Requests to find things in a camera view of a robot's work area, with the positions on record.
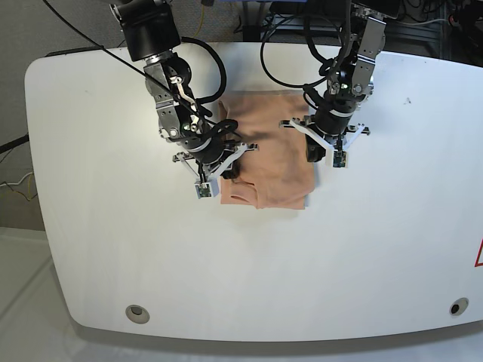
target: black wire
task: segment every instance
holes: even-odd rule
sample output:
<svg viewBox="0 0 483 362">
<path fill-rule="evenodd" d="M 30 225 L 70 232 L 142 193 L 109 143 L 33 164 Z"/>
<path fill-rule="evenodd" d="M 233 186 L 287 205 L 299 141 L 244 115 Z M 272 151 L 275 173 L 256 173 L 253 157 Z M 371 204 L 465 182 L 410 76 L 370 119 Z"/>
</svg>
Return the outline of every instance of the black wire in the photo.
<svg viewBox="0 0 483 362">
<path fill-rule="evenodd" d="M 223 129 L 218 131 L 218 129 L 212 128 L 207 133 L 203 135 L 203 140 L 209 140 L 212 137 L 218 136 L 223 137 L 227 133 L 233 133 L 234 130 L 238 128 L 238 122 L 233 119 L 225 119 L 218 123 Z"/>
<path fill-rule="evenodd" d="M 81 36 L 82 38 L 84 38 L 85 40 L 89 41 L 91 44 L 95 45 L 96 47 L 98 47 L 99 49 L 101 49 L 104 53 L 108 54 L 109 56 L 113 57 L 114 59 L 116 59 L 117 61 L 121 62 L 122 64 L 124 64 L 125 66 L 127 66 L 128 68 L 134 70 L 137 74 L 139 75 L 142 75 L 145 79 L 148 79 L 149 81 L 151 81 L 152 83 L 156 84 L 158 87 L 160 87 L 162 90 L 164 90 L 166 93 L 168 93 L 170 96 L 173 97 L 174 100 L 176 100 L 183 108 L 185 108 L 189 114 L 191 115 L 194 115 L 198 118 L 200 118 L 201 120 L 209 123 L 209 124 L 212 124 L 214 127 L 218 127 L 216 123 L 214 122 L 211 122 L 211 121 L 208 121 L 207 119 L 205 119 L 205 117 L 200 114 L 199 112 L 197 111 L 194 111 L 192 108 L 191 108 L 191 105 L 190 104 L 187 104 L 187 102 L 178 97 L 177 95 L 173 94 L 171 92 L 171 90 L 169 88 L 167 88 L 166 86 L 164 86 L 160 81 L 158 81 L 157 79 L 153 78 L 151 75 L 149 74 L 146 74 L 145 72 L 142 72 L 140 71 L 138 68 L 136 68 L 135 66 L 132 66 L 131 64 L 129 64 L 128 62 L 126 62 L 125 60 L 121 59 L 120 57 L 116 56 L 115 54 L 111 53 L 110 51 L 108 51 L 103 45 L 101 44 L 98 44 L 96 43 L 94 40 L 92 40 L 91 38 L 89 38 L 86 34 L 84 34 L 83 32 L 81 32 L 80 30 L 78 30 L 75 26 L 73 26 L 69 21 L 67 21 L 62 15 L 60 15 L 57 10 L 55 10 L 51 4 L 49 4 L 49 2 L 47 0 L 42 0 L 42 2 L 45 4 L 45 6 L 47 6 L 49 8 L 50 11 L 52 11 L 52 13 L 54 13 L 54 15 L 56 17 L 59 18 L 59 20 L 61 20 L 64 24 L 66 24 L 73 32 L 75 32 L 77 35 Z"/>
<path fill-rule="evenodd" d="M 231 127 L 227 127 L 227 128 L 224 128 L 223 126 L 221 126 L 220 124 L 223 124 L 224 121 L 232 121 L 232 120 L 229 120 L 229 119 L 225 119 L 223 121 L 220 121 L 219 123 L 215 123 L 213 121 L 209 121 L 207 119 L 205 119 L 205 121 L 213 126 L 215 126 L 220 132 L 224 132 L 225 130 L 227 130 L 229 133 L 231 133 L 232 135 L 234 136 L 237 136 L 240 140 L 243 138 L 242 136 L 240 136 L 238 133 L 235 132 L 235 130 L 233 130 Z"/>
<path fill-rule="evenodd" d="M 0 161 L 0 163 L 2 163 L 7 157 L 9 154 L 12 153 L 12 151 L 14 151 L 15 149 L 11 149 L 10 151 L 7 152 L 7 154 L 5 156 L 3 156 L 2 160 Z"/>
<path fill-rule="evenodd" d="M 34 198 L 38 196 L 38 193 L 33 195 L 31 198 L 28 198 L 23 192 L 14 190 L 10 185 L 8 185 L 7 181 L 4 181 L 3 183 L 0 183 L 0 185 L 6 185 L 12 192 L 15 192 L 16 194 L 21 194 L 28 202 L 32 201 Z"/>
<path fill-rule="evenodd" d="M 223 64 L 223 61 L 221 60 L 218 53 L 216 51 L 214 51 L 214 49 L 210 45 L 206 44 L 204 41 L 194 39 L 194 38 L 189 38 L 189 37 L 186 37 L 186 36 L 183 36 L 181 38 L 181 41 L 183 43 L 196 44 L 199 47 L 202 47 L 203 49 L 205 49 L 211 55 L 211 57 L 213 58 L 215 63 L 218 65 L 218 69 L 220 70 L 220 87 L 218 88 L 217 92 L 215 94 L 213 94 L 212 96 L 197 99 L 199 104 L 206 104 L 206 103 L 214 102 L 215 100 L 220 98 L 223 95 L 223 93 L 225 93 L 225 89 L 226 89 L 226 69 L 225 69 L 225 66 Z"/>
<path fill-rule="evenodd" d="M 320 85 L 321 83 L 323 83 L 325 81 L 325 78 L 319 80 L 319 81 L 316 81 L 314 83 L 311 83 L 311 84 L 298 84 L 298 85 L 294 85 L 294 84 L 288 84 L 288 83 L 285 83 L 283 81 L 279 81 L 277 78 L 275 78 L 270 72 L 269 70 L 266 68 L 266 64 L 265 64 L 265 59 L 263 58 L 263 51 L 265 49 L 265 44 L 266 42 L 268 41 L 268 39 L 270 39 L 270 37 L 273 35 L 273 33 L 277 30 L 277 28 L 280 26 L 280 25 L 283 25 L 285 24 L 286 22 L 290 21 L 290 20 L 293 20 L 295 17 L 297 17 L 297 15 L 293 15 L 291 17 L 288 17 L 284 20 L 282 20 L 280 23 L 277 23 L 276 25 L 273 26 L 273 29 L 269 32 L 269 34 L 267 34 L 267 36 L 262 40 L 262 45 L 260 47 L 260 62 L 262 63 L 262 68 L 263 68 L 263 71 L 265 72 L 265 74 L 270 78 L 272 79 L 275 83 L 277 84 L 280 84 L 281 86 L 283 87 L 287 87 L 287 88 L 294 88 L 294 89 L 302 89 L 304 87 L 317 87 L 318 85 Z"/>
<path fill-rule="evenodd" d="M 0 155 L 4 152 L 10 151 L 11 149 L 15 149 L 18 146 L 23 145 L 30 141 L 29 134 L 19 137 L 13 141 L 7 142 L 4 145 L 0 145 Z"/>
<path fill-rule="evenodd" d="M 425 6 L 423 6 L 423 14 L 431 14 L 431 13 L 435 13 L 436 11 L 438 11 L 443 5 L 445 5 L 447 2 L 447 0 L 438 0 L 438 5 L 435 6 L 434 9 L 431 9 L 431 2 L 427 2 L 427 4 L 429 4 L 429 8 L 428 10 L 426 11 L 425 8 L 426 8 L 426 2 L 425 2 Z"/>
<path fill-rule="evenodd" d="M 270 27 L 273 25 L 273 21 L 275 20 L 275 13 L 272 13 L 271 14 L 271 17 L 270 17 L 270 20 L 267 21 L 267 24 L 265 26 L 265 32 L 263 33 L 263 36 L 262 36 L 262 39 L 264 39 L 266 37 L 266 35 L 268 34 L 269 30 L 270 30 Z"/>
<path fill-rule="evenodd" d="M 310 15 L 306 15 L 303 17 L 303 31 L 305 33 L 305 41 L 309 46 L 309 50 L 311 55 L 316 58 L 320 63 L 326 65 L 328 63 L 328 59 L 323 57 L 315 47 L 314 39 L 310 35 Z"/>
<path fill-rule="evenodd" d="M 318 85 L 322 84 L 324 81 L 326 81 L 329 77 L 331 77 L 335 72 L 338 72 L 340 69 L 340 66 L 342 65 L 344 56 L 347 52 L 347 48 L 349 47 L 350 44 L 350 34 L 351 34 L 351 8 L 352 8 L 352 0 L 346 0 L 346 31 L 345 31 L 345 39 L 342 41 L 342 48 L 340 49 L 339 55 L 337 56 L 337 62 L 336 65 L 330 70 L 329 74 L 325 76 L 324 78 L 310 84 L 300 84 L 300 85 L 295 85 L 295 84 L 288 84 L 283 81 L 279 81 L 277 78 L 275 78 L 272 74 L 270 74 L 269 70 L 266 68 L 265 60 L 263 59 L 263 50 L 265 49 L 265 44 L 267 40 L 275 33 L 277 28 L 290 21 L 293 20 L 297 15 L 288 17 L 284 20 L 282 20 L 280 23 L 277 23 L 275 26 L 273 26 L 272 31 L 267 34 L 267 36 L 262 40 L 262 45 L 260 47 L 260 62 L 262 64 L 263 71 L 265 74 L 272 79 L 275 83 L 280 84 L 283 87 L 287 88 L 294 88 L 294 89 L 304 89 L 304 88 L 314 88 L 317 87 Z"/>
<path fill-rule="evenodd" d="M 413 5 L 409 0 L 406 0 L 408 2 L 408 5 L 411 6 L 412 8 L 418 9 L 421 4 L 423 3 L 423 0 L 420 0 L 420 3 L 418 5 Z"/>
<path fill-rule="evenodd" d="M 242 31 L 242 17 L 238 16 L 238 26 L 233 30 L 233 34 L 237 34 Z"/>
<path fill-rule="evenodd" d="M 403 13 L 402 17 L 398 17 L 398 21 L 402 21 L 406 17 L 409 17 L 410 19 L 412 19 L 416 23 L 424 23 L 425 21 L 428 20 L 428 15 L 426 15 L 425 20 L 418 20 L 415 17 L 413 17 L 411 14 L 408 14 L 408 8 L 406 8 L 406 0 L 401 0 L 401 3 L 402 3 L 402 8 L 403 8 L 404 13 Z"/>
<path fill-rule="evenodd" d="M 329 18 L 327 17 L 323 17 L 322 15 L 318 15 L 318 14 L 310 14 L 310 17 L 314 17 L 315 19 L 322 19 L 322 20 L 325 20 L 327 21 L 328 23 L 330 23 L 332 25 L 332 27 L 334 29 L 336 29 L 337 31 L 337 37 L 339 38 L 339 41 L 340 41 L 340 44 L 342 45 L 343 44 L 343 40 L 342 38 L 340 37 L 340 29 L 341 29 L 341 26 L 337 26 L 336 23 L 334 23 L 332 20 L 330 20 Z"/>
</svg>

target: white table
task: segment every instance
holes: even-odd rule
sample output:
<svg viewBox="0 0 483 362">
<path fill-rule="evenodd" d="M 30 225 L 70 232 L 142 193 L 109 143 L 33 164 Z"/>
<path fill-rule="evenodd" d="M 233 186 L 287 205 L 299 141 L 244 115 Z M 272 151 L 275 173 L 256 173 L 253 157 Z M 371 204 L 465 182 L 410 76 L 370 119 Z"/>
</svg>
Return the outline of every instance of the white table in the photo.
<svg viewBox="0 0 483 362">
<path fill-rule="evenodd" d="M 216 44 L 229 91 L 276 91 L 258 44 Z M 218 87 L 195 46 L 197 97 Z M 336 48 L 319 48 L 333 56 Z M 115 50 L 128 59 L 126 50 Z M 267 66 L 313 81 L 305 46 Z M 88 327 L 187 339 L 302 341 L 406 333 L 483 319 L 483 70 L 381 54 L 353 117 L 371 128 L 347 170 L 318 165 L 304 211 L 198 201 L 171 162 L 144 80 L 101 52 L 35 61 L 26 107 L 42 214 L 72 317 Z M 454 301 L 468 309 L 451 316 Z M 129 305 L 150 314 L 126 318 Z"/>
</svg>

